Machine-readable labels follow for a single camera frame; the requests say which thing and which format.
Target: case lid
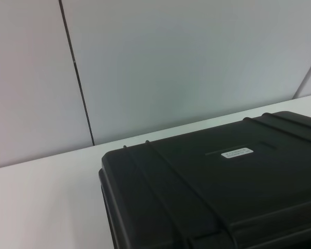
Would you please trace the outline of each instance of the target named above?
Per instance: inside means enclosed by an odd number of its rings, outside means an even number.
[[[281,112],[103,157],[122,248],[277,249],[311,239],[311,118]]]

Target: white label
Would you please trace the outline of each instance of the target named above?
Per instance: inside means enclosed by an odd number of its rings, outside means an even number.
[[[241,155],[249,154],[252,153],[253,150],[248,149],[248,148],[242,148],[242,149],[237,149],[237,150],[232,150],[226,153],[222,153],[221,155],[226,157],[226,158],[232,158],[232,157],[238,157]]]

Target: wall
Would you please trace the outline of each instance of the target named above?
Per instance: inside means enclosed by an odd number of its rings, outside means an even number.
[[[96,144],[292,99],[311,1],[63,0]]]
[[[56,0],[0,0],[0,167],[91,146]]]

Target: white table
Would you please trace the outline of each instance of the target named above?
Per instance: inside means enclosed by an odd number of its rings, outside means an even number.
[[[98,179],[106,152],[282,110],[311,117],[311,96],[0,168],[0,249],[112,249]]]

